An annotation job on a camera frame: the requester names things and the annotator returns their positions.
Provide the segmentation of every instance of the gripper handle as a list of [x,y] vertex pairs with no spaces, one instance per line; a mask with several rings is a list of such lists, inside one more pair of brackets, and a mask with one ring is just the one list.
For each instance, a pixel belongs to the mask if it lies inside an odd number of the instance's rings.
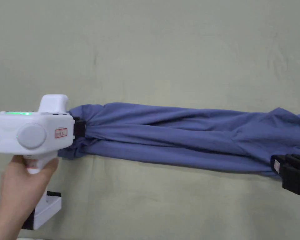
[[[28,172],[30,174],[36,174],[40,172],[49,161],[56,158],[57,155],[58,152],[53,151],[41,155],[24,155],[23,158],[25,159],[25,164]],[[46,207],[47,204],[46,198],[47,198],[47,190],[44,191],[44,194],[41,197],[39,203],[37,204],[35,211],[39,212]]]

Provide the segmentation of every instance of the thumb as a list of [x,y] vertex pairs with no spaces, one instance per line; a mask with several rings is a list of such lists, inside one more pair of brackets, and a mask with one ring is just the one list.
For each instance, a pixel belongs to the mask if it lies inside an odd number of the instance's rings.
[[59,159],[56,157],[53,160],[49,161],[38,174],[44,175],[50,180],[50,178],[58,168],[58,163]]

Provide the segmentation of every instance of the finger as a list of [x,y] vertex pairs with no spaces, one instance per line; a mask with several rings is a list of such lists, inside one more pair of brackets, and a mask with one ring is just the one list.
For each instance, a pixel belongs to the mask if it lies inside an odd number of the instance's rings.
[[22,156],[19,156],[19,155],[14,155],[12,157],[12,160],[11,160],[12,163],[22,163],[23,164],[23,157]]
[[19,155],[13,156],[11,162],[7,165],[6,171],[27,171],[24,164],[24,158]]
[[38,174],[44,175],[50,180],[50,178],[58,168],[58,163],[59,159],[56,157],[53,160],[49,161]]

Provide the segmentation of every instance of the human hand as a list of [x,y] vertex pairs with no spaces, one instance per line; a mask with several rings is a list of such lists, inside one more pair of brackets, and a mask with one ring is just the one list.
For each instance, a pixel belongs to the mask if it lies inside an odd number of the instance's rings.
[[58,167],[54,158],[37,174],[29,174],[22,156],[14,156],[2,175],[0,219],[23,224],[41,199]]

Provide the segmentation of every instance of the red label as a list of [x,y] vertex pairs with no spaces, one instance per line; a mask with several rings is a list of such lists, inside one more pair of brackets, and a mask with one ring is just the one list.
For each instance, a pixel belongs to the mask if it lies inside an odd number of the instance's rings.
[[27,168],[37,169],[37,159],[25,159],[25,164]]
[[55,138],[61,138],[61,137],[65,137],[67,135],[68,135],[68,129],[67,128],[57,129],[54,133]]

